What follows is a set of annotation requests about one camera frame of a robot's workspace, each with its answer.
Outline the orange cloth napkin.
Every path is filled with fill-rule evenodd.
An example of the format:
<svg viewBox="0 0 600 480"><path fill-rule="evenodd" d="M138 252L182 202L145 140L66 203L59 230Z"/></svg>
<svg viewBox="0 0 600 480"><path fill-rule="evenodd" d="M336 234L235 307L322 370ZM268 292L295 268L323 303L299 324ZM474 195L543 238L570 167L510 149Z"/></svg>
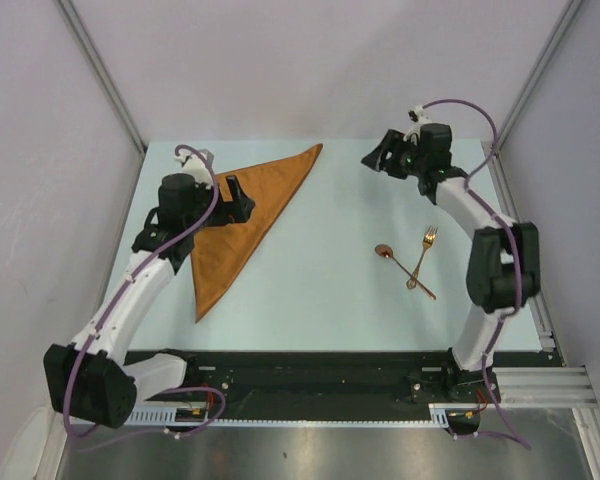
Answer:
<svg viewBox="0 0 600 480"><path fill-rule="evenodd" d="M221 181L237 177L246 195L255 201L255 208L244 224L206 228L195 236L191 266L196 322L227 293L300 189L322 149L319 143L291 157L218 175Z"/></svg>

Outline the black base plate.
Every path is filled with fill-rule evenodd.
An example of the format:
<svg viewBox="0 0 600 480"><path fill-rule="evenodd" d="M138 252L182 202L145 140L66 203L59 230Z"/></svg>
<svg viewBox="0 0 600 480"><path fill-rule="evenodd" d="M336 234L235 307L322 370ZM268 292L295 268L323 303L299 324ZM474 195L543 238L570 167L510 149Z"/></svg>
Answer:
<svg viewBox="0 0 600 480"><path fill-rule="evenodd" d="M223 420L403 422L432 403L486 404L499 396L491 368L457 369L450 352L175 351L183 384L150 400L204 402Z"/></svg>

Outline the gold fork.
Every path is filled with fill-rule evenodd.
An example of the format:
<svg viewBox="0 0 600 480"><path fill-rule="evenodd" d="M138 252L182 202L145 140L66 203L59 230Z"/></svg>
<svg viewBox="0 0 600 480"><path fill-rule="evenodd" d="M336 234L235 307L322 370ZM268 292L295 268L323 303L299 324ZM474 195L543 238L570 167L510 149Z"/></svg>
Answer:
<svg viewBox="0 0 600 480"><path fill-rule="evenodd" d="M419 274L422 266L422 262L428 250L433 246L438 232L437 226L429 226L422 239L422 251L419 260L412 272L409 280L406 282L406 286L409 290L415 289L418 286Z"/></svg>

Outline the aluminium frame rail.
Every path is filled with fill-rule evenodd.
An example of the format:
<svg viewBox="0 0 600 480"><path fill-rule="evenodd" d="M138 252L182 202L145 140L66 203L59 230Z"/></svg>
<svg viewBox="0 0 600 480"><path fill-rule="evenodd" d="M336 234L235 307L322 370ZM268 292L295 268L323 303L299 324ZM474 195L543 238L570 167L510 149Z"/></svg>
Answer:
<svg viewBox="0 0 600 480"><path fill-rule="evenodd" d="M494 373L507 408L595 408L584 367L500 367Z"/></svg>

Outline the copper spoon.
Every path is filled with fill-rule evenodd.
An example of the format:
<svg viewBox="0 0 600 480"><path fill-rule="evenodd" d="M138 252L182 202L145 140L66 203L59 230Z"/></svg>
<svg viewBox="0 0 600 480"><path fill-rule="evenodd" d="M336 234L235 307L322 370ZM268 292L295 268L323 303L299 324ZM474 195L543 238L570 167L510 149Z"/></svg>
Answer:
<svg viewBox="0 0 600 480"><path fill-rule="evenodd" d="M407 275L406 285L408 289L414 290L418 288L421 291L423 291L431 300L435 301L437 299L437 296L429 288L422 284L418 279L415 279L413 274L409 270L407 270L406 267L402 265L398 259L395 258L393 249L389 245L378 244L374 247L374 251L378 256L393 261L397 265L397 267L404 274Z"/></svg>

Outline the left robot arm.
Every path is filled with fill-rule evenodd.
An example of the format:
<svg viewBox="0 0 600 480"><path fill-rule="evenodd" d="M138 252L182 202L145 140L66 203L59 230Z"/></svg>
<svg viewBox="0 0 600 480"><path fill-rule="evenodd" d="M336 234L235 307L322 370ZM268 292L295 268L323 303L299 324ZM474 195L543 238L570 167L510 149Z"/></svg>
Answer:
<svg viewBox="0 0 600 480"><path fill-rule="evenodd" d="M66 346L53 344L43 358L53 409L66 424L74 419L121 427L135 405L165 392L187 400L201 387L200 374L179 353L156 353L128 365L130 344L161 291L175 278L194 249L194 237L209 227L249 220L255 202L239 179L219 185L188 173L165 176L158 204L131 246L128 265L112 296Z"/></svg>

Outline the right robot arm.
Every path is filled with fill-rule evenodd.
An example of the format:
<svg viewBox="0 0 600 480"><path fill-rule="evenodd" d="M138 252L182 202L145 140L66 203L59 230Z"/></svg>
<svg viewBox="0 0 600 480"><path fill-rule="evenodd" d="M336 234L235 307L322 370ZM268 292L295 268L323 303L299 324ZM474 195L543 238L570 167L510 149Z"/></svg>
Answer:
<svg viewBox="0 0 600 480"><path fill-rule="evenodd" d="M361 163L404 180L414 176L419 193L444 210L472 241L466 288L472 302L459 340L451 348L456 367L443 373L441 388L453 401L477 389L473 372L489 368L507 319L540 291L539 232L496 211L452 165L448 125L426 123L410 133L390 129Z"/></svg>

